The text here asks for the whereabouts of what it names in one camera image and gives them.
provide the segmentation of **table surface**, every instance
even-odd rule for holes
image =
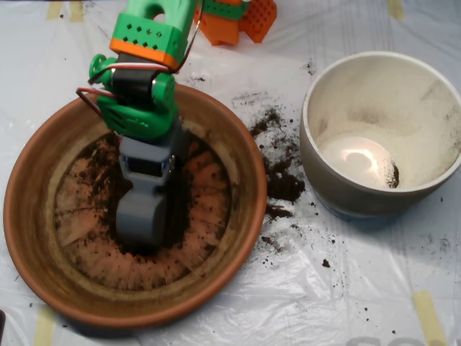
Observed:
[[[270,159],[277,136],[296,138],[300,108],[316,74],[363,50],[391,50],[429,63],[461,90],[461,2],[457,0],[289,0],[260,45],[211,47],[199,34],[177,80],[227,105],[248,127],[276,107],[284,133],[256,139]],[[395,6],[401,4],[402,12]],[[0,2],[0,191],[30,136],[76,98],[125,1]],[[291,218],[265,220],[250,257],[209,303],[125,340],[85,337],[25,285],[0,234],[0,309],[10,345],[412,345],[424,333],[412,296],[428,290],[450,345],[461,340],[461,174],[385,223],[345,223],[306,182]],[[330,268],[322,266],[327,259]]]

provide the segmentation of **dirt in pot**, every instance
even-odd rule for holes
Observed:
[[[140,252],[117,238],[120,198],[132,187],[118,163],[118,140],[110,133],[87,146],[61,180],[55,200],[55,230],[79,272],[119,290],[152,290],[193,272],[225,233],[230,182],[223,163],[193,137],[189,158],[166,188],[164,246]]]

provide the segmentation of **scattered soil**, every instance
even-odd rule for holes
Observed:
[[[119,200],[131,189],[110,133],[88,145],[61,180],[55,230],[67,258],[93,281],[119,290],[152,290],[188,275],[216,249],[231,210],[231,185],[212,149],[192,136],[189,158],[167,184],[160,249],[128,248],[116,232]]]
[[[281,246],[274,240],[270,239],[268,236],[262,236],[261,237],[261,240],[268,244],[268,245],[271,245],[272,247],[274,247],[275,251],[277,252],[281,252],[282,251],[282,248]]]
[[[273,204],[267,203],[266,215],[269,215],[270,218],[273,220],[276,218],[289,218],[293,216],[293,213],[288,210],[285,210],[280,205],[273,205]]]
[[[290,160],[285,159],[271,165],[263,156],[267,175],[267,196],[276,200],[295,202],[305,190],[305,183],[300,178],[288,173]]]
[[[250,134],[256,137],[260,133],[266,131],[269,127],[280,127],[280,115],[275,108],[269,108],[264,113],[263,118],[258,121],[251,129]]]
[[[251,129],[250,133],[253,137],[257,137],[261,133],[273,129],[286,127],[284,120],[280,117],[277,107],[271,107],[264,113],[261,120],[259,120]],[[305,183],[299,177],[290,174],[289,168],[292,164],[300,165],[298,136],[294,133],[288,133],[286,130],[276,136],[272,141],[272,146],[275,149],[282,149],[282,155],[279,159],[271,161],[265,153],[262,153],[264,160],[264,168],[267,174],[267,195],[268,198],[276,200],[286,200],[295,202],[305,190]],[[279,217],[290,217],[292,214],[286,210],[277,209],[280,214],[282,211],[284,215],[277,215]],[[273,208],[267,208],[267,213],[274,218]]]

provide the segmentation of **terracotta pot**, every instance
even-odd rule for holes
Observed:
[[[26,284],[53,309],[98,327],[142,327],[178,318],[215,295],[253,249],[264,218],[267,183],[259,150],[243,123],[197,90],[177,87],[180,115],[220,157],[230,180],[225,233],[193,272],[152,290],[116,290],[82,275],[59,247],[56,191],[83,148],[108,132],[80,99],[59,110],[20,154],[4,202],[9,253]]]

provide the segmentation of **electrical wire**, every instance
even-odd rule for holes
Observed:
[[[107,97],[112,97],[112,98],[118,98],[117,95],[108,92],[106,90],[100,90],[100,89],[95,89],[95,88],[77,88],[77,95],[88,105],[90,106],[93,111],[95,111],[100,117],[102,116],[101,110],[99,107],[91,101],[84,92],[88,92],[90,94],[97,94],[97,95],[102,95],[102,96],[107,96]]]
[[[184,54],[184,58],[182,59],[181,63],[178,65],[178,67],[176,67],[172,71],[173,74],[177,74],[179,72],[179,70],[181,69],[181,67],[184,65],[184,63],[186,62],[187,57],[189,56],[190,50],[192,48],[192,43],[194,43],[195,36],[197,36],[197,33],[199,31],[199,26],[200,26],[200,23],[202,22],[203,10],[205,8],[205,0],[201,0],[201,1],[202,1],[202,6],[200,7],[199,19],[197,20],[197,25],[195,25],[194,34],[192,36],[192,39],[190,40],[189,47],[187,47],[187,49],[186,49],[186,53]]]

